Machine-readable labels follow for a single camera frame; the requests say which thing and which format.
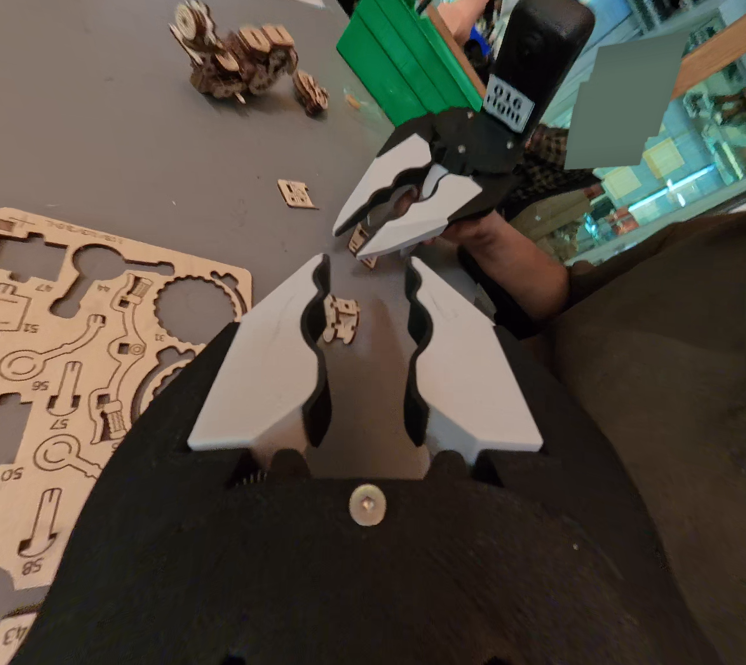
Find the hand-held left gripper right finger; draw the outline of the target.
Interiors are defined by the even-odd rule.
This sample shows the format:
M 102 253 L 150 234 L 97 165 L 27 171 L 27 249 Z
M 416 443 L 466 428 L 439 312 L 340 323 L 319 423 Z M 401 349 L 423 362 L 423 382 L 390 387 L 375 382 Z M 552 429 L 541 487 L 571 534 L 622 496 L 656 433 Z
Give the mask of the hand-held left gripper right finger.
M 415 343 L 404 394 L 411 442 L 468 465 L 484 451 L 539 452 L 544 440 L 494 323 L 420 258 L 406 262 L 405 294 Z

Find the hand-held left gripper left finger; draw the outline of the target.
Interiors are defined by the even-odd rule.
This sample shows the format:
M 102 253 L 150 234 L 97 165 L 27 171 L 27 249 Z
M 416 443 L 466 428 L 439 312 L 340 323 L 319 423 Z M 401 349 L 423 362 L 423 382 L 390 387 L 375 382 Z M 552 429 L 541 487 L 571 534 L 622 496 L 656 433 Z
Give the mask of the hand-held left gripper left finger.
M 192 451 L 249 449 L 258 464 L 318 448 L 331 425 L 319 339 L 331 260 L 317 254 L 242 317 L 188 439 Z

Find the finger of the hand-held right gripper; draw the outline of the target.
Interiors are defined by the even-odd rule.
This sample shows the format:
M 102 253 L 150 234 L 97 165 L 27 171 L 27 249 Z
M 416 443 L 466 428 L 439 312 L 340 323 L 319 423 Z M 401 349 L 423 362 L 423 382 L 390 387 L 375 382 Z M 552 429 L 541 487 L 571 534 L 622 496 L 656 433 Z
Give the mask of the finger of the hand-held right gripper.
M 399 185 L 420 184 L 423 196 L 429 196 L 447 174 L 446 168 L 434 161 L 430 143 L 418 134 L 385 148 L 371 162 L 343 204 L 333 224 L 333 236 L 339 237 L 355 226 L 372 208 L 386 202 Z
M 456 213 L 482 193 L 471 177 L 446 173 L 429 197 L 413 203 L 400 217 L 386 222 L 356 253 L 367 260 L 403 250 L 441 234 Z

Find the slotted wooden puzzle piece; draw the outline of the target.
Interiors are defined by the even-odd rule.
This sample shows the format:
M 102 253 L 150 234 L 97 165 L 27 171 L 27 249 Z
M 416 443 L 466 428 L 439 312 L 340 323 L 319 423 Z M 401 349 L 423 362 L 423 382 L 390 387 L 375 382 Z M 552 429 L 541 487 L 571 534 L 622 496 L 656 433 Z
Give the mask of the slotted wooden puzzle piece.
M 370 239 L 371 232 L 368 230 L 366 225 L 359 222 L 355 227 L 352 235 L 350 236 L 348 248 L 350 253 L 366 268 L 373 270 L 377 264 L 377 257 L 370 258 L 358 258 L 359 251 L 366 245 Z

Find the wooden puzzle piece with tab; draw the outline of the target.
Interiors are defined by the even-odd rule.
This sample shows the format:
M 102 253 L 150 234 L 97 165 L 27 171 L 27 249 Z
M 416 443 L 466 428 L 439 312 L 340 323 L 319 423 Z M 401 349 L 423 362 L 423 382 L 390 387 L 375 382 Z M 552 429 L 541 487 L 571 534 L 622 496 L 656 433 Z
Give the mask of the wooden puzzle piece with tab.
M 293 209 L 318 210 L 310 196 L 309 187 L 304 182 L 277 180 L 277 187 L 285 204 Z

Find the small wooden puzzle assembly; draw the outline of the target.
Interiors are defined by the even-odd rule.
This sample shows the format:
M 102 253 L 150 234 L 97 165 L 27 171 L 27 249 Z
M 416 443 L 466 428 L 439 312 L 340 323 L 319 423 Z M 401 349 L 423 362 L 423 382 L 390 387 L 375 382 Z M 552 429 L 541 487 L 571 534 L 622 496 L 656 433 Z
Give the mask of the small wooden puzzle assembly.
M 340 340 L 349 346 L 357 335 L 360 306 L 354 299 L 344 299 L 332 294 L 324 300 L 326 325 L 322 339 L 329 344 Z

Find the person's right forearm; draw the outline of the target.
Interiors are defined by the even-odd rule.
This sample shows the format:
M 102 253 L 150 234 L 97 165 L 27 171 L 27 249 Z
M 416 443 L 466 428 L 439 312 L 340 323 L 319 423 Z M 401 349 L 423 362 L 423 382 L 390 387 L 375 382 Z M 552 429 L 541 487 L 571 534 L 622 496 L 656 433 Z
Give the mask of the person's right forearm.
M 568 268 L 522 234 L 472 243 L 469 254 L 534 322 L 547 322 L 566 308 Z

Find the grey desk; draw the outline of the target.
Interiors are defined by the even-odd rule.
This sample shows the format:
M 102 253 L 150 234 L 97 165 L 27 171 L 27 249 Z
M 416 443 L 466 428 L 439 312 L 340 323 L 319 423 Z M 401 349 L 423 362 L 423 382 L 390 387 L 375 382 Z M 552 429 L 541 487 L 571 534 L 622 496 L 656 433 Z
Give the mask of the grey desk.
M 254 300 L 317 254 L 362 303 L 326 347 L 321 478 L 251 483 L 246 449 L 187 437 L 236 324 L 154 399 L 93 488 L 14 663 L 491 663 L 507 643 L 481 526 L 498 491 L 404 428 L 415 343 L 402 260 L 366 276 L 332 225 L 387 139 L 338 96 L 344 15 L 291 0 L 201 0 L 221 29 L 280 23 L 332 96 L 317 122 L 292 88 L 215 106 L 168 31 L 181 0 L 2 0 L 2 206 L 247 269 Z M 304 182 L 318 210 L 288 207 Z

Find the person's right hand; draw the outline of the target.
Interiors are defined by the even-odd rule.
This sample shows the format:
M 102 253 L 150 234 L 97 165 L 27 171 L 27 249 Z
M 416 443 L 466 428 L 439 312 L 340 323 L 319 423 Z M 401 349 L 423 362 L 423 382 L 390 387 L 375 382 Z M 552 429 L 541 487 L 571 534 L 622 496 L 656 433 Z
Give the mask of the person's right hand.
M 440 239 L 462 246 L 473 256 L 497 259 L 511 250 L 521 235 L 497 211 L 450 224 Z

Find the cardboard box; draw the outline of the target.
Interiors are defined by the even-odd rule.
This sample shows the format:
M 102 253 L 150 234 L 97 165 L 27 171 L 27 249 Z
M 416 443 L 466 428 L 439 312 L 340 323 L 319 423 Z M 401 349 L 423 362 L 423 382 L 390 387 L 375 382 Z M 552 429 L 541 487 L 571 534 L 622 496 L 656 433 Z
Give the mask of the cardboard box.
M 536 202 L 520 212 L 509 224 L 534 243 L 546 236 L 582 220 L 591 209 L 591 202 L 583 190 L 555 195 Z

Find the green plastic bin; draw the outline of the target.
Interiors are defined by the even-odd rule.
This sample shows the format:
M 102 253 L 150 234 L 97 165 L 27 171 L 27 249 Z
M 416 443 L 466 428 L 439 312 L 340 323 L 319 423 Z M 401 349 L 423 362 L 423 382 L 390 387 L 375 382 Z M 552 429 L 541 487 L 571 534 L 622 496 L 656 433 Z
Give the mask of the green plastic bin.
M 483 96 L 416 0 L 359 0 L 337 52 L 398 127 L 449 108 L 478 111 Z

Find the wooden wheel assembly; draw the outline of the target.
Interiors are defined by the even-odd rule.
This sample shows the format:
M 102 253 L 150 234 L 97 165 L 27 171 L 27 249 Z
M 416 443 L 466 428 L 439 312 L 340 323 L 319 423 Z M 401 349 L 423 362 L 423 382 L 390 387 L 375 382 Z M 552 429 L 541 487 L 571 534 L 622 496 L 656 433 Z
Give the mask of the wooden wheel assembly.
M 329 93 L 316 78 L 303 70 L 292 75 L 296 99 L 309 117 L 317 117 L 328 110 Z

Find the wide wooden puzzle sheet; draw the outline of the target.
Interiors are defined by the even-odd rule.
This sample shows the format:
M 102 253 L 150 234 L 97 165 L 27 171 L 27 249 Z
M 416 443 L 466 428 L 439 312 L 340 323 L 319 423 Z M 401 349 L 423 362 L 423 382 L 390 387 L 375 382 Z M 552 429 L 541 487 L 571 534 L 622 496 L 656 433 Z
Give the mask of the wide wooden puzzle sheet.
M 2 396 L 30 410 L 1 469 L 2 573 L 43 593 L 89 493 L 154 392 L 204 349 L 157 315 L 163 293 L 202 281 L 230 321 L 252 306 L 247 269 L 2 208 L 2 241 L 64 250 L 56 280 L 2 269 Z

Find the wooden motorcycle model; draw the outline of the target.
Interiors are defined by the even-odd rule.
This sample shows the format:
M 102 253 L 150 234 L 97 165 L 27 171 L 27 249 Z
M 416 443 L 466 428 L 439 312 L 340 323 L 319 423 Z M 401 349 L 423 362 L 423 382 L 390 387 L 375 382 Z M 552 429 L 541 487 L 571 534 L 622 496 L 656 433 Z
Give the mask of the wooden motorcycle model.
M 214 99 L 245 103 L 247 94 L 265 93 L 298 66 L 284 26 L 243 26 L 220 36 L 210 7 L 199 0 L 180 2 L 169 29 L 190 59 L 191 85 Z

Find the wooden beam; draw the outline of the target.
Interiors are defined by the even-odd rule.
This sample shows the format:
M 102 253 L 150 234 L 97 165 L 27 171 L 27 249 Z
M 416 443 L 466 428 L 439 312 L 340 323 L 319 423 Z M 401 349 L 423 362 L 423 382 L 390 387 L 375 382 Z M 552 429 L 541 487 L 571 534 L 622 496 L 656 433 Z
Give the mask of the wooden beam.
M 744 55 L 745 15 L 742 15 L 683 57 L 670 100 L 680 98 Z

